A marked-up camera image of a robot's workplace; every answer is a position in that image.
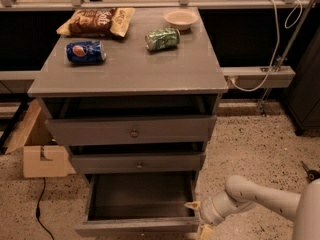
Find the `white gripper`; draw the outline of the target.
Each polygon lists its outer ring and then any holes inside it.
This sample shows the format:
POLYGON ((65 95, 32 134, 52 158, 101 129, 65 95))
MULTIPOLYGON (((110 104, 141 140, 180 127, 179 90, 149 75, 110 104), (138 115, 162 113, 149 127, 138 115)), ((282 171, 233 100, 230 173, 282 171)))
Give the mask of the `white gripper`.
POLYGON ((221 224, 232 213, 234 200, 225 191, 222 191, 202 202, 186 202, 184 206, 196 212, 200 210, 200 216, 207 224, 199 226, 198 240, 210 240, 213 234, 211 225, 221 224))

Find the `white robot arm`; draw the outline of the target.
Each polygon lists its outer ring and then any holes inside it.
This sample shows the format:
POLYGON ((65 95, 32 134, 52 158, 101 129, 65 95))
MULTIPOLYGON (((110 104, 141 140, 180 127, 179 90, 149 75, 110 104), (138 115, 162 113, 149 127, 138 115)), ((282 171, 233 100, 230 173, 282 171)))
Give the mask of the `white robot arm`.
POLYGON ((231 214, 246 212, 259 204, 293 222, 291 240, 320 240, 320 179, 309 183, 301 194, 258 185, 233 175, 223 191, 202 202, 184 206, 200 217, 199 240, 209 240, 213 227, 231 214))

